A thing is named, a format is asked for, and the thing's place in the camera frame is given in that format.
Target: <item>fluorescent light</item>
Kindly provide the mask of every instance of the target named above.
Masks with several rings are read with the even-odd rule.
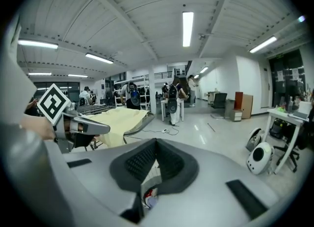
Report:
[[[299,22],[304,22],[305,21],[305,17],[302,15],[302,16],[300,16],[299,18],[298,18],[298,21]]]
[[[51,73],[28,73],[29,76],[51,76]]]
[[[99,60],[99,61],[108,63],[108,64],[112,64],[112,63],[113,63],[113,62],[110,61],[110,60],[107,60],[107,59],[104,59],[104,58],[100,58],[100,57],[95,56],[95,55],[90,54],[90,53],[87,53],[85,56],[88,57],[88,58],[92,58],[92,59],[95,59],[95,60]]]
[[[207,69],[208,69],[208,67],[204,67],[200,73],[204,73]]]
[[[18,40],[18,44],[22,46],[33,46],[49,49],[57,49],[58,44],[39,42],[39,41],[29,41],[29,40]]]
[[[269,44],[275,42],[277,38],[275,36],[270,37],[268,40],[265,40],[263,43],[259,44],[258,46],[254,47],[253,49],[250,50],[250,53],[255,53],[262,48],[268,46]]]
[[[68,75],[70,77],[83,77],[83,78],[87,78],[88,76],[81,76],[81,75]]]
[[[183,12],[183,46],[189,47],[193,28],[193,12]]]

